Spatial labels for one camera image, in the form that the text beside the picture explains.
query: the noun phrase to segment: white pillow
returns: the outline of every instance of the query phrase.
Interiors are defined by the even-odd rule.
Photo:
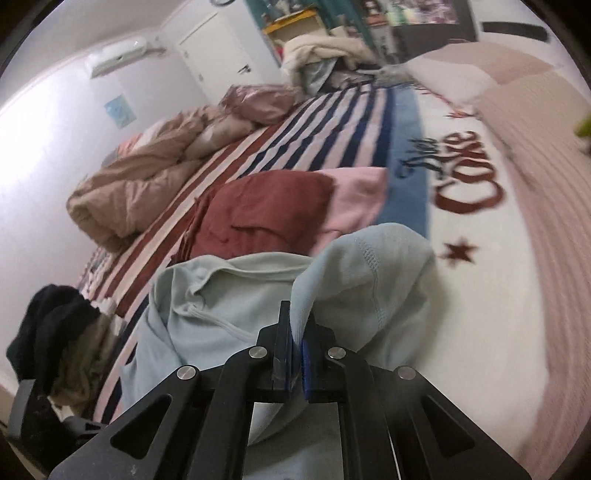
[[[498,83],[474,65],[448,63],[423,56],[407,62],[410,75],[418,83],[443,95],[458,107],[471,104]]]

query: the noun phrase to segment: door handle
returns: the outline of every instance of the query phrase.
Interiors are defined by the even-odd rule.
[[[250,73],[252,72],[251,66],[247,63],[241,69],[238,70],[238,73],[242,75],[243,73]]]

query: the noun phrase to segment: pillow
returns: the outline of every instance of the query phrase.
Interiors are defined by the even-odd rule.
[[[460,107],[491,87],[553,68],[532,55],[489,42],[449,44],[409,60],[407,67],[416,81]]]

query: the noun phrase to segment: air conditioner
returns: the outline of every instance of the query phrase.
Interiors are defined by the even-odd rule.
[[[146,53],[148,42],[144,37],[123,40],[91,53],[86,59],[90,78],[115,70],[118,66],[140,58]]]

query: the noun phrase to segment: red cloth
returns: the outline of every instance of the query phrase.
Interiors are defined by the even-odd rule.
[[[193,220],[174,260],[307,255],[326,217],[333,183],[319,173],[272,170],[211,188],[195,199]]]

